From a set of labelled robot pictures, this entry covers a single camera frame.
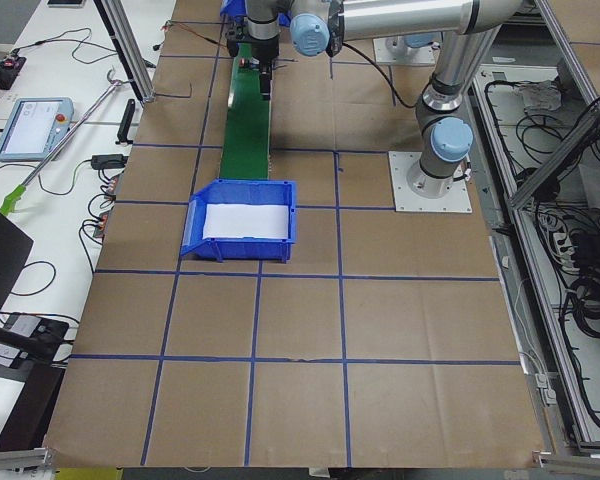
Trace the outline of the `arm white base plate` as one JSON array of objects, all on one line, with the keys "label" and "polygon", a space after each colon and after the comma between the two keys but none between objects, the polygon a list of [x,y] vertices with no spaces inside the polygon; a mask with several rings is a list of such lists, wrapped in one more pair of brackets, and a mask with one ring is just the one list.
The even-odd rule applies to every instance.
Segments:
[{"label": "arm white base plate", "polygon": [[375,38],[375,61],[389,66],[434,66],[434,52],[439,49],[441,40],[440,32]]},{"label": "arm white base plate", "polygon": [[448,179],[435,179],[421,169],[420,152],[389,151],[395,210],[399,213],[471,214],[467,182],[461,167]]}]

